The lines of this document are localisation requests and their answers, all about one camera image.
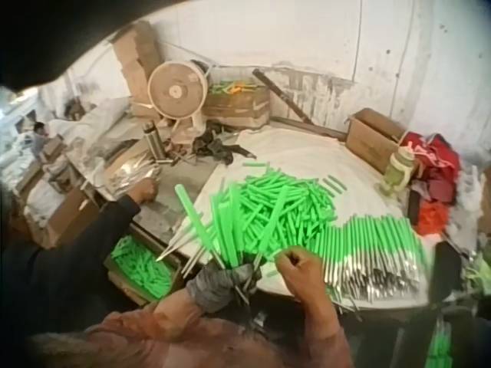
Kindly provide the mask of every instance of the pile of green tubes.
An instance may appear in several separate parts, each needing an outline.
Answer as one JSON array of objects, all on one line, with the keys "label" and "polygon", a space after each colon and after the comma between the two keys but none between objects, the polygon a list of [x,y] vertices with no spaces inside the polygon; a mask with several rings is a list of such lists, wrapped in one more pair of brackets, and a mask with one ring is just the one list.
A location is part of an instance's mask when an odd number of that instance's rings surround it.
[{"label": "pile of green tubes", "polygon": [[451,329],[448,323],[441,320],[437,323],[437,328],[431,339],[425,368],[451,368],[452,358],[450,352]]},{"label": "pile of green tubes", "polygon": [[267,164],[247,166],[265,166],[266,172],[212,195],[206,224],[186,190],[176,186],[192,223],[188,229],[227,266],[251,259],[245,255],[272,261],[282,249],[300,245],[323,259],[325,282],[335,296],[372,301],[417,289],[424,257],[407,219],[354,216],[336,226],[334,199],[349,195],[339,179],[297,179]]},{"label": "pile of green tubes", "polygon": [[170,269],[162,262],[156,262],[155,256],[128,235],[119,240],[111,252],[112,259],[121,271],[135,284],[160,299],[169,293],[172,286]]}]

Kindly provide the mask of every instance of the white plastic sheet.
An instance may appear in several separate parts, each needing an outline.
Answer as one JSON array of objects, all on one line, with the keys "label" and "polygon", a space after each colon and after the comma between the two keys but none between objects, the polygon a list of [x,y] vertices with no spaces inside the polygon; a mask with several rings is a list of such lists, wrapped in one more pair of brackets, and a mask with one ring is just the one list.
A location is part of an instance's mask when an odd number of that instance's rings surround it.
[{"label": "white plastic sheet", "polygon": [[[375,189],[375,185],[381,181],[381,175],[367,163],[355,157],[337,140],[292,130],[265,127],[260,132],[241,132],[236,144],[257,155],[258,161],[270,162],[272,168],[281,168],[284,173],[299,179],[324,178],[327,175],[340,179],[348,190],[334,200],[338,215],[336,225],[344,224],[354,214],[402,216],[397,203],[383,199]],[[228,167],[219,165],[215,169],[194,203],[196,210],[204,213],[203,222],[211,219],[209,197],[218,192],[222,178],[226,180],[226,183],[241,182],[247,175],[260,175],[264,172],[264,168],[242,166],[242,163],[248,160],[250,159],[235,155],[232,165]],[[188,218],[183,221],[174,238],[180,238],[180,232],[187,224],[189,224]],[[190,257],[198,247],[199,243],[193,241],[184,245],[180,251]],[[208,259],[209,256],[205,255],[200,261],[206,263]],[[262,267],[262,274],[266,275],[274,269],[273,264],[267,263]],[[278,274],[270,278],[263,277],[258,282],[258,288],[273,294],[290,295]],[[414,307],[426,303],[425,289],[426,284],[423,281],[421,292],[416,297],[374,301],[373,304],[367,301],[357,301],[357,306],[377,309]],[[348,300],[344,300],[343,303],[351,306]]]}]

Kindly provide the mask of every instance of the brown cardboard box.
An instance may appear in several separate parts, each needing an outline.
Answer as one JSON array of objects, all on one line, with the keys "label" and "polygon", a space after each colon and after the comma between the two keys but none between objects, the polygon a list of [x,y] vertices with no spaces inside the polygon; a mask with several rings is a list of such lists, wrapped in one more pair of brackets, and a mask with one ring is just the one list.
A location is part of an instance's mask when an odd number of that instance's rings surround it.
[{"label": "brown cardboard box", "polygon": [[56,136],[46,142],[39,153],[39,158],[43,163],[53,163],[63,153],[65,148],[63,139],[60,136]]},{"label": "brown cardboard box", "polygon": [[79,189],[72,189],[46,224],[49,245],[56,247],[74,240],[99,216],[97,206],[91,201],[81,208],[86,197]]},{"label": "brown cardboard box", "polygon": [[22,205],[28,200],[29,193],[38,184],[39,180],[43,177],[44,171],[42,164],[35,160],[29,165],[24,177],[15,186],[15,191],[21,200]]},{"label": "brown cardboard box", "polygon": [[396,121],[369,108],[358,111],[354,117],[392,140],[398,141],[406,131]]},{"label": "brown cardboard box", "polygon": [[479,219],[477,228],[480,232],[491,235],[491,167],[484,170],[484,176],[486,177],[486,183],[484,184],[483,199],[481,201],[483,215]]},{"label": "brown cardboard box", "polygon": [[152,58],[157,57],[160,62],[155,34],[147,21],[137,21],[122,29],[113,38],[112,44],[116,58],[123,67],[144,54],[152,54]]},{"label": "brown cardboard box", "polygon": [[[165,249],[161,244],[157,243],[155,239],[150,237],[144,231],[136,227],[135,225],[130,225],[130,235],[135,237],[135,239],[148,248],[155,256],[158,256]],[[184,281],[181,273],[182,263],[178,257],[174,255],[169,255],[162,261],[169,267],[172,274],[172,286],[170,287],[169,295],[174,291],[179,290],[183,287]],[[121,289],[132,301],[140,306],[156,301],[157,299],[150,294],[148,291],[140,287],[138,284],[130,280],[120,269],[118,264],[113,261],[109,255],[104,261],[104,266],[107,268],[107,275],[109,280],[115,284],[119,289]]]},{"label": "brown cardboard box", "polygon": [[208,94],[203,114],[233,127],[261,127],[269,120],[269,90],[259,87],[237,94]]},{"label": "brown cardboard box", "polygon": [[142,104],[150,104],[150,98],[148,97],[147,91],[150,75],[145,72],[140,61],[131,61],[121,70],[121,72],[123,73],[124,79],[126,79],[133,100]]},{"label": "brown cardboard box", "polygon": [[162,63],[152,26],[138,21],[122,29],[112,40],[114,53],[123,67],[121,72],[128,84],[131,97],[149,104],[148,80]]},{"label": "brown cardboard box", "polygon": [[372,109],[358,111],[350,120],[346,147],[384,173],[390,155],[397,151],[397,141],[404,135],[404,128]]}]

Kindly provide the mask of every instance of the orange object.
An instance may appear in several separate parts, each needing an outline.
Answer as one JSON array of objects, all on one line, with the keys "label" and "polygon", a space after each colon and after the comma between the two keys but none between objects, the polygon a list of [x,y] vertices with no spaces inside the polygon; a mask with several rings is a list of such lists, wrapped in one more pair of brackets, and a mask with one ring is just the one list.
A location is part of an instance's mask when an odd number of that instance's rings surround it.
[{"label": "orange object", "polygon": [[420,205],[420,215],[415,231],[422,236],[441,234],[447,226],[448,207],[441,202],[423,200]]}]

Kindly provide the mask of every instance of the finger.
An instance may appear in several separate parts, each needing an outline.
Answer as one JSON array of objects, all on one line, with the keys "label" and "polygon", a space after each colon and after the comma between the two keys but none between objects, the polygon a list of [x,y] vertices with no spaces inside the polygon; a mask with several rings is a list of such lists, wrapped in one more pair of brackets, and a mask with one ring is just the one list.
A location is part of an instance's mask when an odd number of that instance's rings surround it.
[{"label": "finger", "polygon": [[316,254],[300,246],[290,247],[285,252],[287,253],[287,257],[296,259],[298,263],[317,258]]},{"label": "finger", "polygon": [[281,253],[278,253],[275,259],[275,263],[276,269],[280,274],[295,271],[295,266],[292,264],[292,261],[288,257],[287,251],[282,251]]}]

